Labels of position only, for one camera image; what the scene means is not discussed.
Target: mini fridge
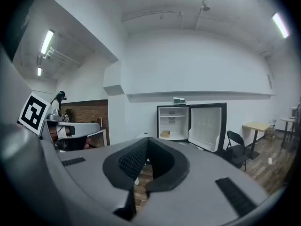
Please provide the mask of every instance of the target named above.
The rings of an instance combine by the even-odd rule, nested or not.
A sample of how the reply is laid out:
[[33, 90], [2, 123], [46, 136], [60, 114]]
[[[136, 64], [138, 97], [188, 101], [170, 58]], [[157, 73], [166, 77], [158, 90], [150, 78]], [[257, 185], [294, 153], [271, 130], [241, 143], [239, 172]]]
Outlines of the mini fridge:
[[[190, 142], [210, 152], [223, 148], [227, 103], [157, 106], [157, 137]], [[163, 131], [169, 131], [168, 138]]]

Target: fluorescent light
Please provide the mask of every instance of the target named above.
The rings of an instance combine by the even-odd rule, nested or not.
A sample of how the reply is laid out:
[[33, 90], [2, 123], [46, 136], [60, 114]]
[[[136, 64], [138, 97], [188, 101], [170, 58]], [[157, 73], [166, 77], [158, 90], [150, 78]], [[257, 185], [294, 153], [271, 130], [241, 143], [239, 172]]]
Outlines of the fluorescent light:
[[42, 69], [39, 67], [38, 68], [38, 76], [41, 76], [41, 73], [42, 73]]
[[274, 19], [274, 22], [277, 24], [279, 30], [281, 31], [282, 35], [284, 38], [286, 38], [289, 34], [286, 30], [286, 27], [281, 19], [281, 17], [279, 16], [278, 13], [276, 13], [274, 16], [273, 16], [273, 19]]
[[48, 30], [48, 32], [46, 34], [46, 37], [44, 39], [44, 42], [43, 42], [42, 49], [41, 49], [41, 53], [42, 54], [46, 54], [46, 50], [48, 48], [48, 45], [49, 45], [49, 43], [51, 41], [51, 38], [52, 38], [53, 34], [54, 34], [54, 31]]

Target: ceiling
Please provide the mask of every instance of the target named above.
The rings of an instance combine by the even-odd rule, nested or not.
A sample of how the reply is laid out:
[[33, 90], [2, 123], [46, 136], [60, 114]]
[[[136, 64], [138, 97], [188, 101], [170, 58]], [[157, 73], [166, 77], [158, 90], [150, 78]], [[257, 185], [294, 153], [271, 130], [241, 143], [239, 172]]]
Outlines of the ceiling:
[[54, 59], [43, 59], [40, 66], [42, 75], [37, 76], [37, 55], [49, 29], [55, 31], [50, 46], [80, 63], [102, 46], [99, 40], [54, 0], [35, 0], [28, 19], [29, 25], [13, 60], [16, 69], [26, 79], [56, 82], [64, 74], [78, 68]]
[[[123, 25], [129, 34], [157, 29], [181, 29], [182, 16], [162, 13], [183, 12], [183, 29], [194, 29], [202, 0], [114, 0], [122, 10]], [[198, 30], [221, 34], [244, 43], [257, 53], [267, 56], [273, 46], [283, 40], [272, 20], [277, 12], [271, 0], [205, 0], [211, 9], [203, 11]]]

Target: brick wall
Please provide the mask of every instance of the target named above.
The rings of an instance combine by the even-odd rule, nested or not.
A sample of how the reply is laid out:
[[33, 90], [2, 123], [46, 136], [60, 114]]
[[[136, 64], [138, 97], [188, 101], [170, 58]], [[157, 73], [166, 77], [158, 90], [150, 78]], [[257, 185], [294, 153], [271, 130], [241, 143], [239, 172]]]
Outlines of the brick wall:
[[[103, 127], [106, 128], [107, 143], [110, 144], [109, 140], [109, 120], [108, 120], [108, 100], [96, 100], [96, 101], [83, 101], [65, 103], [61, 105], [62, 113], [66, 113], [66, 109], [72, 109], [73, 119], [72, 122], [85, 122], [91, 123], [92, 121], [97, 122], [97, 118], [103, 119]], [[91, 137], [91, 143], [94, 146], [103, 145], [103, 134], [97, 134]]]

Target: open fridge door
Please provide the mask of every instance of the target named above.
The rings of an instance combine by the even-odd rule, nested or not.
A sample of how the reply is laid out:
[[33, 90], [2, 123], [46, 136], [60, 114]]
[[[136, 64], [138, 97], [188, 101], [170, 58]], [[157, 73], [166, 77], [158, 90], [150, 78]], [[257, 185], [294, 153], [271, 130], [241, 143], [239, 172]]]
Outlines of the open fridge door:
[[190, 105], [189, 142], [210, 152], [222, 150], [227, 104]]

